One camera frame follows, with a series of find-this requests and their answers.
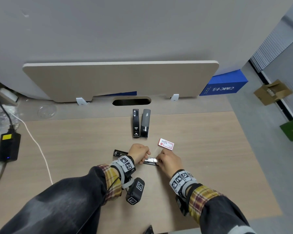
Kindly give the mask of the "clear plastic lid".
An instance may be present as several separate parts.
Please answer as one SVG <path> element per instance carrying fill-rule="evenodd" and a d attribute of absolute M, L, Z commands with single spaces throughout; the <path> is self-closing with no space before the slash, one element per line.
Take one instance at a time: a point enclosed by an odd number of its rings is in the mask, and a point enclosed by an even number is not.
<path fill-rule="evenodd" d="M 43 105 L 40 106 L 37 115 L 42 119 L 50 119 L 57 112 L 57 107 L 55 105 Z"/>

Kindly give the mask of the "grey window blind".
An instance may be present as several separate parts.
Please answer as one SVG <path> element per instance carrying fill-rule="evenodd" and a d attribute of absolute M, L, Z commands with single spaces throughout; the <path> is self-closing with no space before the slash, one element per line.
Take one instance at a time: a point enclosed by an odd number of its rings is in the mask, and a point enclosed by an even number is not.
<path fill-rule="evenodd" d="M 284 16 L 250 58 L 259 73 L 293 43 L 293 20 Z"/>

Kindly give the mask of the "white marker wristband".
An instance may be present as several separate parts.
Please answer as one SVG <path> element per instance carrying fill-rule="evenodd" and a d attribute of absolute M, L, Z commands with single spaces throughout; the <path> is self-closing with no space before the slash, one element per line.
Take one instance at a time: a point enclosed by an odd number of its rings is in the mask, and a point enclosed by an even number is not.
<path fill-rule="evenodd" d="M 186 198 L 187 189 L 194 184 L 197 184 L 197 180 L 186 170 L 178 170 L 169 182 L 176 195 L 182 198 Z"/>
<path fill-rule="evenodd" d="M 118 171 L 122 189 L 127 189 L 133 184 L 132 174 L 136 171 L 136 168 L 129 156 L 121 156 L 114 160 L 110 166 Z"/>

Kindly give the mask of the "beige tray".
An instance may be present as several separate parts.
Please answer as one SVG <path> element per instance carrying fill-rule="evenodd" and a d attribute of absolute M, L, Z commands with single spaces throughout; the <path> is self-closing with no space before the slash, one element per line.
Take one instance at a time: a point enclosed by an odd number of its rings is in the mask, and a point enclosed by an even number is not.
<path fill-rule="evenodd" d="M 18 95 L 15 91 L 9 89 L 0 83 L 0 103 L 7 106 L 18 106 Z"/>

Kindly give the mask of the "brown cardboard box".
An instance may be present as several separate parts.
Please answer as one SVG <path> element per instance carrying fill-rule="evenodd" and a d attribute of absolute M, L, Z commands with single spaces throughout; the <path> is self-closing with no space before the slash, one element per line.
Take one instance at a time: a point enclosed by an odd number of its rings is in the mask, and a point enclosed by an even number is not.
<path fill-rule="evenodd" d="M 268 85 L 262 85 L 254 91 L 254 95 L 264 106 L 276 103 L 277 101 L 293 94 L 293 91 L 279 79 Z"/>

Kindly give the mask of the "black grey stapler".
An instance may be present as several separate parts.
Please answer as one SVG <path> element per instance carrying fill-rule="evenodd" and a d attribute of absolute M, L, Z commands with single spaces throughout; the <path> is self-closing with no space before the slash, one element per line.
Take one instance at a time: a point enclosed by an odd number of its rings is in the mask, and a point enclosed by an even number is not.
<path fill-rule="evenodd" d="M 150 124 L 151 110 L 144 109 L 141 119 L 140 137 L 148 137 Z"/>

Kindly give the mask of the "person's right forearm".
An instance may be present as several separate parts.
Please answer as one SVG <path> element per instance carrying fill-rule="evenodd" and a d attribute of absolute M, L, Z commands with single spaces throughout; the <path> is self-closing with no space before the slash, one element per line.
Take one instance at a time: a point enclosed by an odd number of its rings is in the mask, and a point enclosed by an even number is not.
<path fill-rule="evenodd" d="M 225 195 L 200 183 L 187 189 L 189 215 L 202 234 L 256 234 L 238 206 Z"/>

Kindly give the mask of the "black power adapter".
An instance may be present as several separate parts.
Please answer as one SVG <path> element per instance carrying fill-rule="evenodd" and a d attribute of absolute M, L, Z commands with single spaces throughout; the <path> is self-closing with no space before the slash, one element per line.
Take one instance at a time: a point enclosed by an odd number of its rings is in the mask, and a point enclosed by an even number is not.
<path fill-rule="evenodd" d="M 21 134 L 8 132 L 0 136 L 0 162 L 13 162 L 18 159 Z"/>

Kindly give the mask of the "black stapler with window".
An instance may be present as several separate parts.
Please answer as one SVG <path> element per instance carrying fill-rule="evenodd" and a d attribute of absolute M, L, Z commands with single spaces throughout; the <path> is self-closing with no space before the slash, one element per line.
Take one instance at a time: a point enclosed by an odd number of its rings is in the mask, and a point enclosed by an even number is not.
<path fill-rule="evenodd" d="M 133 128 L 133 138 L 140 137 L 140 121 L 139 121 L 139 109 L 133 109 L 132 116 L 132 128 Z"/>

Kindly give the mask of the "clear plastic bag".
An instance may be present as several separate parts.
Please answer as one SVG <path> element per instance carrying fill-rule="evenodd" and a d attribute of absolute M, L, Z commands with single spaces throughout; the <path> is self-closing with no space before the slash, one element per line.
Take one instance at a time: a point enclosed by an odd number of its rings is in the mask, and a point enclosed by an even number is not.
<path fill-rule="evenodd" d="M 18 116 L 18 110 L 15 106 L 8 106 L 3 105 L 4 109 L 7 111 L 8 115 L 10 116 L 12 123 L 15 129 L 18 129 L 20 121 L 15 118 L 13 115 Z M 3 112 L 2 108 L 0 107 L 0 135 L 6 133 L 9 129 L 10 122 L 7 115 Z"/>

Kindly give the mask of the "beige desk divider panel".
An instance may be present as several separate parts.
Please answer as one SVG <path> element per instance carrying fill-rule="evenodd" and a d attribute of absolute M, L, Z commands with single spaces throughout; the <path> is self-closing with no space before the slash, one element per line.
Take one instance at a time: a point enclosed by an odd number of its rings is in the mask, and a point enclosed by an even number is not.
<path fill-rule="evenodd" d="M 208 61 L 26 63 L 23 72 L 53 101 L 92 101 L 136 91 L 167 98 L 198 96 L 219 68 Z"/>

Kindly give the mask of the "red white staple box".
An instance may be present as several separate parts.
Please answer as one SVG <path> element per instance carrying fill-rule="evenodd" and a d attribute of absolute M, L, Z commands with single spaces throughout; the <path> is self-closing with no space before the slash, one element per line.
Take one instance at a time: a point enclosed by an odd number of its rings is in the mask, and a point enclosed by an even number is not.
<path fill-rule="evenodd" d="M 165 140 L 163 138 L 160 138 L 159 139 L 159 142 L 158 142 L 158 146 L 172 151 L 173 148 L 174 148 L 174 143 L 173 142 L 170 142 L 168 140 Z"/>

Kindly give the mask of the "blue cardboard box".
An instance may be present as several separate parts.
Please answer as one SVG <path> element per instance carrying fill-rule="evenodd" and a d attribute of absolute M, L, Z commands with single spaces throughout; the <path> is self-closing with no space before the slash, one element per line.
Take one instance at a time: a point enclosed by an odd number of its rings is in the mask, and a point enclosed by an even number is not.
<path fill-rule="evenodd" d="M 234 94 L 248 82 L 241 70 L 213 76 L 199 96 Z"/>

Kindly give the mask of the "person's left forearm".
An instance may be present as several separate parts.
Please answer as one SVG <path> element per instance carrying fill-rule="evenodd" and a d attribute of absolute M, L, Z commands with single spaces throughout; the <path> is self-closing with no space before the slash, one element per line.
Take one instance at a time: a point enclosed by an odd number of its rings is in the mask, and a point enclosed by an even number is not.
<path fill-rule="evenodd" d="M 30 199 L 0 234 L 97 234 L 101 207 L 121 196 L 118 171 L 106 164 L 62 179 Z"/>

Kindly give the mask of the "person's right hand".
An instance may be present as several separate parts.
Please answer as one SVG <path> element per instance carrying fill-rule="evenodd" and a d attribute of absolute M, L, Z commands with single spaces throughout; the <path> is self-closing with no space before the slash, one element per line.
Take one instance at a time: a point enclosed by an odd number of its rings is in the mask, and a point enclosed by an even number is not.
<path fill-rule="evenodd" d="M 169 179 L 178 171 L 184 170 L 180 157 L 168 150 L 168 161 L 165 166 L 159 166 Z"/>

